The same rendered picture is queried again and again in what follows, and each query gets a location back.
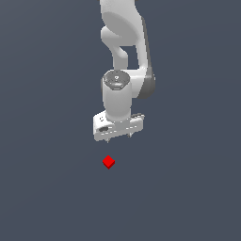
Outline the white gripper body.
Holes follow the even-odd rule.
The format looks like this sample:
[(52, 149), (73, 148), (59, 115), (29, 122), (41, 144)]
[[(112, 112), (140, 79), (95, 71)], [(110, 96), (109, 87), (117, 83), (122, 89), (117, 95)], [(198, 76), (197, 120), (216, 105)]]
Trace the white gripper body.
[(107, 140), (108, 138), (120, 137), (129, 133), (136, 133), (143, 129), (145, 116), (141, 113), (133, 114), (123, 121), (111, 121), (105, 116), (105, 112), (96, 114), (93, 117), (93, 135), (96, 141)]

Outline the red cube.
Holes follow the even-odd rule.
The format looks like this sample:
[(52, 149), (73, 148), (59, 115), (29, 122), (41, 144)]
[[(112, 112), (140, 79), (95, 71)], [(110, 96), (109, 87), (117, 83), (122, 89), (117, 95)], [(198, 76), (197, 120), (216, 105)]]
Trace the red cube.
[(110, 169), (114, 164), (115, 160), (109, 155), (103, 160), (103, 164), (106, 168)]

